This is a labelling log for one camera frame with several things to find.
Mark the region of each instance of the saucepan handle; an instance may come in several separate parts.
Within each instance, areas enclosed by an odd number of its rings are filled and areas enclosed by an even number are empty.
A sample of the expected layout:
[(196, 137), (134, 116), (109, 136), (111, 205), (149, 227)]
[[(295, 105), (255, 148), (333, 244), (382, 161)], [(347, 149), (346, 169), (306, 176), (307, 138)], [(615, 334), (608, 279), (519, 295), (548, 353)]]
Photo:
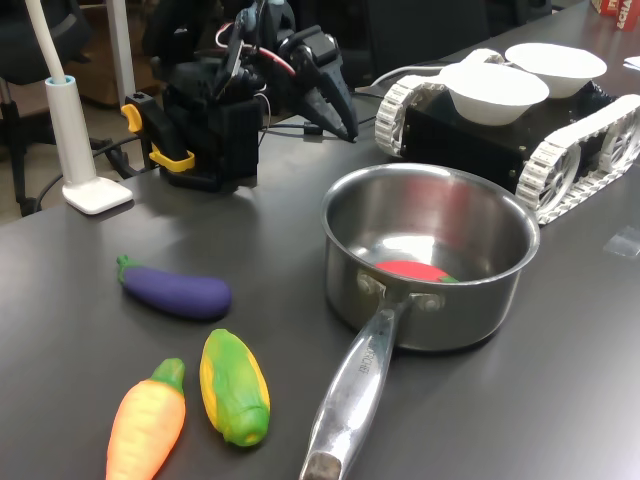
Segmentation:
[(410, 303), (386, 300), (360, 331), (324, 397), (300, 480), (342, 480), (378, 407), (398, 321)]

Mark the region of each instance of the lamp base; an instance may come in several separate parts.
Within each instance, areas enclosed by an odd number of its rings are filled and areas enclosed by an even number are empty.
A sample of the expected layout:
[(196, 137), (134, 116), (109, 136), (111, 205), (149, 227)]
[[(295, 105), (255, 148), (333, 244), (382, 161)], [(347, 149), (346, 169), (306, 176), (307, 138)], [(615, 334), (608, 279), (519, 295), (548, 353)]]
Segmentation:
[(87, 215), (96, 215), (133, 199), (131, 190), (103, 177), (67, 183), (62, 187), (62, 195), (70, 205)]

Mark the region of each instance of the yellow clamp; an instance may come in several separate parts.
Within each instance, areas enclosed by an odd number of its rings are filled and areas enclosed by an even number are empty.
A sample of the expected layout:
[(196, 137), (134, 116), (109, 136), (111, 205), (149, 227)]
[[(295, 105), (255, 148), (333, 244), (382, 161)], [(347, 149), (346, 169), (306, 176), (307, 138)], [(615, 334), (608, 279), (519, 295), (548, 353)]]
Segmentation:
[(129, 121), (129, 131), (131, 133), (138, 133), (142, 131), (142, 117), (136, 107), (131, 104), (123, 105), (120, 109), (122, 114), (127, 117)]
[(162, 153), (160, 153), (158, 147), (156, 147), (154, 144), (151, 144), (151, 147), (153, 151), (149, 154), (149, 158), (171, 172), (184, 172), (185, 170), (189, 170), (196, 165), (196, 157), (189, 150), (187, 150), (189, 156), (184, 160), (171, 160), (170, 158), (165, 157)]

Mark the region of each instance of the white desk lamp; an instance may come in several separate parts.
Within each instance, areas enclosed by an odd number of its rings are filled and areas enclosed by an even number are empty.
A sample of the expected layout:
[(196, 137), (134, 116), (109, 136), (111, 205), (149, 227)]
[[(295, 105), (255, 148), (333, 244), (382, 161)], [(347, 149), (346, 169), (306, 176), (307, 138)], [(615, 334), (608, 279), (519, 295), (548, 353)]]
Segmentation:
[(40, 0), (26, 0), (26, 4), (51, 75), (45, 87), (64, 176), (62, 195), (69, 204), (89, 215), (128, 202), (133, 198), (131, 190), (96, 175), (76, 79), (64, 74)]

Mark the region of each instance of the stainless steel saucepan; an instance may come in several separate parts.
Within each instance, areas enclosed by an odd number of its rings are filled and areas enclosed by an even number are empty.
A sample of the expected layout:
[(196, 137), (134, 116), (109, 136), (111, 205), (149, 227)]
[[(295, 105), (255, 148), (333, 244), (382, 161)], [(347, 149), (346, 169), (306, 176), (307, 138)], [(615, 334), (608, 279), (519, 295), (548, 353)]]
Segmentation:
[[(489, 337), (511, 305), (522, 268), (540, 243), (534, 216), (475, 175), (418, 164), (359, 170), (323, 203), (326, 293), (361, 329), (318, 410), (301, 480), (341, 480), (373, 419), (394, 344), (429, 352)], [(458, 283), (378, 268), (409, 261)]]

